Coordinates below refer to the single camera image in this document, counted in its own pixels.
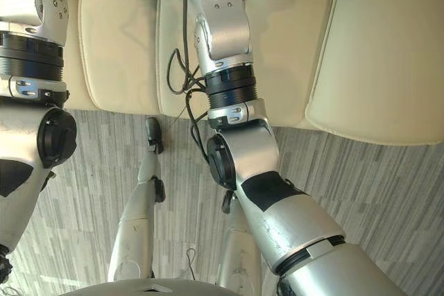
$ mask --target black cable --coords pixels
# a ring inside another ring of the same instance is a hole
[[[189,253],[190,253],[191,251],[193,251],[193,259],[191,259],[191,258],[189,257]],[[194,248],[192,248],[192,247],[189,248],[189,249],[187,250],[188,267],[189,267],[189,270],[191,270],[191,275],[192,275],[194,281],[196,280],[196,276],[194,276],[194,271],[193,271],[193,268],[192,268],[191,264],[193,263],[195,257],[196,257],[196,250],[195,250]]]
[[[208,163],[208,155],[205,152],[205,149],[203,147],[202,137],[200,135],[200,130],[199,130],[199,127],[198,127],[198,122],[202,118],[207,116],[207,112],[205,112],[204,114],[201,114],[197,119],[194,118],[193,111],[191,110],[191,105],[189,104],[189,101],[191,100],[192,95],[195,92],[205,93],[205,90],[198,89],[198,88],[193,88],[193,89],[190,89],[187,92],[187,95],[185,96],[185,106],[187,107],[188,116],[189,116],[189,118],[191,120],[191,127],[189,128],[189,131],[190,131],[191,137],[193,138],[194,142],[199,147],[200,152],[202,153],[202,156],[203,156],[204,160]]]
[[[178,63],[180,68],[183,70],[185,74],[185,79],[182,85],[182,88],[180,90],[175,90],[173,86],[171,85],[171,65],[173,63],[174,56],[177,57]],[[184,65],[182,58],[180,57],[180,51],[179,49],[174,49],[173,53],[171,54],[169,61],[168,61],[168,67],[166,68],[166,84],[168,85],[169,90],[175,94],[175,95],[181,95],[185,93],[187,90],[191,89],[194,85],[198,85],[201,89],[205,89],[205,86],[202,85],[200,82],[204,81],[204,78],[195,78],[198,70],[200,69],[199,65],[194,69],[193,74],[186,72],[186,66]]]
[[[188,0],[182,0],[182,40],[183,53],[185,55],[185,73],[189,73],[189,55],[188,55],[188,32],[187,32],[187,18],[188,18]]]
[[[208,163],[208,155],[203,147],[202,137],[200,135],[200,130],[198,127],[198,122],[202,120],[204,117],[206,117],[208,113],[205,112],[204,114],[201,114],[197,119],[195,119],[193,112],[191,110],[191,106],[189,104],[192,98],[192,94],[194,92],[205,93],[206,88],[205,85],[201,83],[201,81],[205,80],[204,78],[195,78],[200,67],[197,66],[194,69],[193,73],[189,71],[187,20],[188,20],[188,0],[182,0],[182,43],[183,43],[185,62],[182,61],[179,49],[177,48],[174,49],[173,53],[171,54],[171,57],[169,58],[168,67],[166,69],[166,83],[168,85],[168,88],[173,94],[175,95],[185,94],[185,108],[187,109],[188,116],[191,120],[191,127],[189,131],[193,141],[196,143],[200,152],[202,153],[204,160]],[[183,85],[179,90],[175,90],[171,85],[171,65],[173,63],[173,59],[175,56],[178,60],[180,68],[185,74]]]

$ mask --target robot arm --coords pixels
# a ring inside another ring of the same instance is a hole
[[[213,178],[234,191],[258,248],[285,295],[404,293],[306,193],[278,173],[279,151],[257,98],[243,0],[194,0],[195,45],[216,130],[207,143]]]
[[[0,283],[51,169],[76,148],[62,109],[67,0],[0,0]]]

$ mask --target sofa cushion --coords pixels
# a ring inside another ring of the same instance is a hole
[[[443,0],[337,0],[308,120],[360,141],[443,141],[443,22]]]
[[[255,75],[259,96],[265,98],[273,125],[299,126],[314,79],[320,45],[330,14],[332,0],[247,0]],[[157,75],[160,111],[177,116],[184,96],[173,95],[166,81],[167,64],[175,47],[182,47],[182,1],[160,0],[157,21],[159,59]],[[197,65],[193,47],[196,13],[189,3],[188,36],[191,67]],[[177,65],[171,71],[173,85],[179,88],[183,72]],[[195,113],[208,109],[204,94],[193,97]]]
[[[64,49],[65,67],[63,80],[68,86],[70,97],[65,103],[69,109],[96,110],[97,106],[89,96],[85,74],[80,58],[80,38],[78,35],[78,0],[68,0],[69,21],[67,43]]]
[[[80,49],[94,104],[157,114],[157,0],[80,0],[79,8]]]

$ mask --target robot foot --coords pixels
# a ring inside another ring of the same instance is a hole
[[[145,121],[146,133],[148,136],[148,143],[154,148],[156,154],[160,154],[164,151],[164,145],[162,143],[162,130],[160,124],[156,118],[150,117]]]

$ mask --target floor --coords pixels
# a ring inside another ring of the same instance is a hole
[[[144,117],[73,112],[78,149],[55,170],[16,252],[8,285],[18,295],[57,295],[105,281],[117,223],[147,145]],[[225,216],[216,186],[188,135],[161,116],[166,201],[155,210],[158,277],[214,282]],[[204,125],[203,135],[211,134]],[[444,144],[382,147],[323,132],[275,129],[280,170],[310,193],[408,295],[444,295]],[[264,295],[274,278],[264,270]],[[3,287],[4,295],[17,295]]]

